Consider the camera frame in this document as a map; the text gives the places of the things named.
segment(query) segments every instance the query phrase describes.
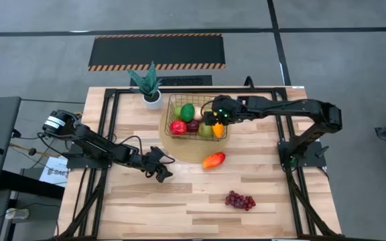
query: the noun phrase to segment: black mat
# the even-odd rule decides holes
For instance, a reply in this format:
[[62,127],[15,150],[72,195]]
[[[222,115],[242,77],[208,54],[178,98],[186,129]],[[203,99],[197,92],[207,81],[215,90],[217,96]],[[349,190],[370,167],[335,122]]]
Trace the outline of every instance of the black mat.
[[[164,76],[157,77],[162,86],[212,86],[212,76]],[[137,84],[131,78],[131,86]]]
[[94,40],[89,71],[221,69],[226,67],[219,33],[104,35]]

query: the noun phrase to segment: white paper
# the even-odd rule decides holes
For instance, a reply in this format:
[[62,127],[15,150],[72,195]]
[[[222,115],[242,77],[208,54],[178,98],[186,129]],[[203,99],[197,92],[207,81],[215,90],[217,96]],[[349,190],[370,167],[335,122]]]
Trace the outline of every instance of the white paper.
[[49,157],[46,167],[41,173],[40,181],[65,187],[68,180],[67,161],[64,157]]

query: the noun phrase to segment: wooden tabletop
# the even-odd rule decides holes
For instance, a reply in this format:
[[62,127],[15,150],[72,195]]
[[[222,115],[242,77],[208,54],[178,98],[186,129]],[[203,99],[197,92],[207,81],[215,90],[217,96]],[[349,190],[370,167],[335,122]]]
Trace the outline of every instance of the wooden tabletop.
[[[104,91],[103,87],[92,87],[88,91],[82,122],[94,131],[99,125]],[[162,94],[164,109],[169,95]],[[271,98],[270,94],[253,95]],[[289,100],[302,99],[306,98],[306,91],[287,87],[287,95]],[[158,135],[162,111],[147,110],[140,94],[122,94],[115,125],[116,142],[138,135],[142,138],[144,153],[150,146],[163,149]],[[312,124],[305,117],[294,117],[293,122],[297,135]],[[167,165],[174,176],[164,183],[158,183],[153,177],[145,178],[144,173],[136,169],[113,165],[109,169],[98,238],[296,237],[287,181],[279,165],[278,140],[274,116],[232,125],[231,137],[224,150],[227,157],[221,167],[204,171],[201,164],[176,161]],[[127,143],[138,146],[135,140]],[[82,172],[79,169],[69,174],[58,220],[61,231],[71,222]],[[313,167],[304,168],[304,173],[311,204],[331,229],[340,232],[326,176]],[[87,175],[88,172],[80,207],[86,192]],[[257,205],[248,212],[226,206],[224,198],[230,190],[252,195]],[[304,233],[308,233],[300,203],[299,207]],[[94,208],[91,210],[87,234],[91,233]]]

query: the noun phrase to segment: gold wire basket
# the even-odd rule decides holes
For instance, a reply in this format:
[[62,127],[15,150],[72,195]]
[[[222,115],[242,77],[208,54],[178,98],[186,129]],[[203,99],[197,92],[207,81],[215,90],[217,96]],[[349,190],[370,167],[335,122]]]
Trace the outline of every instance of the gold wire basket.
[[[176,120],[174,116],[174,110],[178,106],[184,106],[185,104],[193,104],[195,107],[202,107],[205,103],[214,100],[214,96],[197,96],[187,94],[172,94],[168,101],[168,113],[166,115],[165,134],[178,139],[190,139],[201,141],[221,141],[227,137],[227,127],[224,127],[224,133],[221,138],[217,138],[214,135],[212,137],[201,137],[198,132],[187,132],[184,135],[171,135],[170,125]],[[212,103],[207,104],[203,112],[211,110]]]

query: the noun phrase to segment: concrete floor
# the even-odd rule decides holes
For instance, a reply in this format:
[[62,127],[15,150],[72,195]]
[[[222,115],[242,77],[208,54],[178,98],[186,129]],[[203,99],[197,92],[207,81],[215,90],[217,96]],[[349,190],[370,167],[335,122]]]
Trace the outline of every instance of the concrete floor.
[[[274,0],[279,27],[386,27],[386,1]],[[260,0],[0,0],[1,31],[271,27]],[[126,86],[124,72],[87,72],[93,36],[0,37],[0,96],[84,102],[89,86]],[[345,235],[386,240],[386,32],[283,33],[292,84],[342,109],[344,129],[322,138]],[[272,33],[224,34],[227,68],[161,72],[212,74],[214,85],[282,85]],[[82,104],[22,102],[16,128],[35,135],[51,110]],[[37,141],[16,143],[44,150]],[[63,149],[63,143],[54,143]],[[34,163],[10,152],[4,168]],[[19,224],[15,240],[50,237],[54,222]]]

